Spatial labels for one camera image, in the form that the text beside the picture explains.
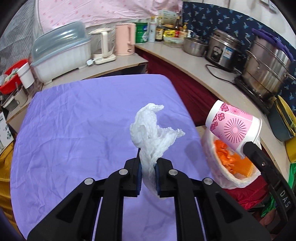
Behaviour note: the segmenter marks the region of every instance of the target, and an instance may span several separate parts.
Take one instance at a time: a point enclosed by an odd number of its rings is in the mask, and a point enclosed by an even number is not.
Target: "blue leaf pattern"
[[[288,47],[292,55],[296,58],[296,49],[287,42],[281,35],[270,29],[263,23],[232,9],[219,7],[213,4],[199,2],[183,2],[183,19],[188,23],[188,28],[197,35],[202,35],[202,39],[209,41],[213,31],[221,29],[236,37],[242,44],[242,54],[235,63],[235,67],[242,71],[246,62],[245,50],[250,49],[249,41],[252,42],[255,36],[252,28],[263,29],[276,36],[284,45]],[[291,63],[290,73],[296,77],[296,62]],[[296,114],[296,80],[287,79],[281,86],[278,93],[291,107]]]

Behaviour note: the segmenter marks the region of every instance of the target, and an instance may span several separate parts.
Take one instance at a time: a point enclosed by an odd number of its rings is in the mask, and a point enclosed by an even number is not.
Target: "crumpled white tissue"
[[[141,149],[143,183],[155,195],[157,195],[154,170],[156,161],[177,138],[185,135],[180,129],[160,128],[157,125],[155,113],[163,108],[163,105],[149,103],[137,112],[135,122],[130,126],[131,139],[134,145]]]

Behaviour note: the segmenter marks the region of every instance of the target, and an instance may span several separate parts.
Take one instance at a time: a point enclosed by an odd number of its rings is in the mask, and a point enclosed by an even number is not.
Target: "purple tablecloth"
[[[11,199],[25,238],[85,178],[107,178],[136,157],[129,126],[148,103],[165,106],[157,113],[161,127],[186,133],[163,157],[191,178],[211,177],[199,135],[166,77],[112,76],[56,86],[36,94],[14,149]],[[173,198],[159,199],[144,185],[138,198],[125,198],[123,240],[176,240]]]

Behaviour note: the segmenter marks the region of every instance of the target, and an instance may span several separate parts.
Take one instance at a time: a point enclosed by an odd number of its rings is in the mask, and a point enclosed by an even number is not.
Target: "green can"
[[[148,23],[136,24],[136,43],[144,43],[148,41]]]

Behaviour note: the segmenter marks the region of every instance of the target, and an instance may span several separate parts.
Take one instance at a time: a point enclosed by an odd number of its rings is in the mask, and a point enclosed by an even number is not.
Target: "light switch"
[[[261,2],[264,2],[265,4],[269,4],[269,0],[260,0]]]
[[[278,13],[278,8],[276,7],[276,5],[274,5],[274,3],[269,2],[269,9],[275,13]]]

